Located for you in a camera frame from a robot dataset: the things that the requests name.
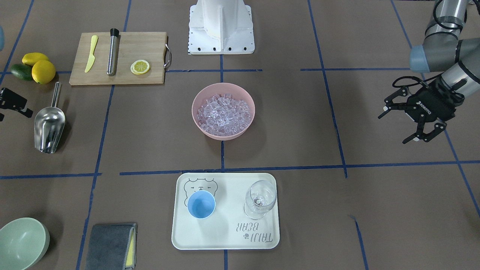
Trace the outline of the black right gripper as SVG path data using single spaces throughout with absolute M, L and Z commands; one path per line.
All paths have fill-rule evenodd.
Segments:
M 20 94 L 10 90 L 9 88 L 1 88 L 0 91 L 0 108 L 5 110 L 14 110 L 20 114 L 31 118 L 33 116 L 33 111 L 29 108 L 26 108 L 27 99 L 22 97 Z M 5 118 L 5 115 L 0 113 L 0 122 Z

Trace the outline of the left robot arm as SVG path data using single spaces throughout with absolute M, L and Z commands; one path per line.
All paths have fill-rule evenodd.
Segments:
M 413 84 L 399 85 L 384 100 L 383 117 L 392 110 L 404 111 L 416 124 L 403 140 L 429 142 L 446 129 L 456 108 L 480 88 L 480 45 L 478 38 L 460 39 L 466 21 L 468 0 L 437 0 L 421 45 L 410 52 L 413 72 L 437 72 L 430 79 L 410 76 Z

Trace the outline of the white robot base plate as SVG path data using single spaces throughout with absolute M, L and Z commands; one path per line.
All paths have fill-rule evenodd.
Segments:
M 240 55 L 254 51 L 252 9 L 243 0 L 199 0 L 190 7 L 189 54 Z

